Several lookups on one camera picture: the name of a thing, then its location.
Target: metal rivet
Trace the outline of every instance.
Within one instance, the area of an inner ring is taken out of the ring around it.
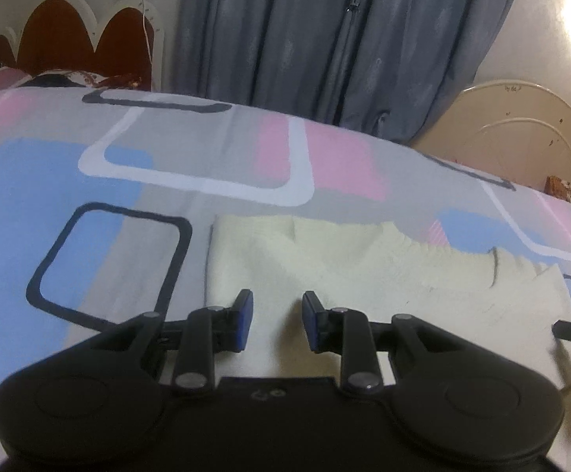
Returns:
[[[369,391],[381,383],[378,375],[367,371],[354,372],[347,381],[352,387],[363,391]]]
[[[184,372],[176,377],[174,383],[181,388],[196,390],[207,384],[207,378],[199,372]]]

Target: red headboard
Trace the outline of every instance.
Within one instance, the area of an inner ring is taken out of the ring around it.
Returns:
[[[70,2],[45,0],[28,18],[17,55],[7,37],[0,35],[0,60],[31,75],[52,69],[89,71],[104,76],[130,74],[141,77],[140,89],[150,90],[153,71],[142,20],[139,9],[127,6],[118,10],[103,30],[91,32],[94,39],[101,34],[94,48],[90,32]],[[155,30],[148,19],[145,24],[152,55]]]

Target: pillow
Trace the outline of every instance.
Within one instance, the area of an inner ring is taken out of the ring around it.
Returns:
[[[92,89],[136,89],[142,83],[139,76],[132,74],[119,76],[102,76],[87,71],[69,71],[54,69],[45,71],[26,83],[27,87],[91,87]]]

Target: white rectangle outline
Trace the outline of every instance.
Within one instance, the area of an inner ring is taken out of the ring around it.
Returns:
[[[497,198],[497,195],[495,195],[495,192],[493,191],[491,186],[489,186],[488,183],[485,183],[485,181],[480,181],[479,179],[477,181],[481,184],[484,191],[489,196],[489,199],[491,199],[491,202],[493,202],[493,205],[499,211],[499,214],[501,214],[502,217],[504,218],[504,220],[507,221],[508,226],[513,230],[513,232],[515,234],[517,234],[517,237],[521,240],[521,242],[524,245],[526,245],[530,250],[532,250],[535,253],[538,253],[539,255],[558,257],[558,258],[563,259],[563,260],[571,261],[571,252],[566,252],[565,250],[561,250],[561,249],[555,249],[554,247],[547,247],[545,245],[540,245],[539,243],[535,243],[532,239],[530,239],[530,237],[523,230],[521,230],[521,227],[519,225],[517,225],[517,222],[513,219],[511,214],[504,207],[504,205],[502,204],[500,199]],[[563,229],[563,231],[565,232],[565,234],[567,235],[567,237],[571,241],[570,231],[567,230],[565,225],[563,225],[563,223],[560,221],[560,219],[558,219],[557,215],[554,214],[554,211],[552,211],[550,206],[548,206],[546,201],[543,199],[543,196],[539,192],[536,192],[536,191],[535,191],[535,195],[537,196],[539,201],[542,203],[543,207],[547,210],[548,214],[551,215],[552,218],[554,218],[554,220]]]
[[[159,95],[151,94],[148,99],[158,99],[157,96]],[[288,117],[290,179],[283,186],[277,188],[260,188],[210,177],[196,177],[183,173],[117,165],[107,161],[104,156],[106,148],[125,133],[144,111],[145,108],[130,108],[100,140],[87,147],[78,161],[79,170],[85,175],[93,177],[137,181],[138,183],[177,190],[196,191],[208,195],[220,195],[290,208],[302,206],[313,197],[315,192],[314,176],[309,159],[308,138],[303,119]]]

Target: bed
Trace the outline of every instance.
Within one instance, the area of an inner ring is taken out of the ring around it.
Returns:
[[[0,35],[0,58],[10,46],[11,65],[56,68],[24,54],[29,24],[18,47]],[[93,63],[63,68],[101,68],[102,29]],[[225,213],[391,220],[432,245],[558,264],[571,294],[571,204],[528,187],[261,109],[13,87],[0,90],[0,381],[106,324],[203,306],[211,226]]]
[[[88,86],[160,90],[163,46],[162,20],[148,2],[122,0],[98,21],[85,0],[42,0],[19,34],[0,29],[0,88],[52,73]]]

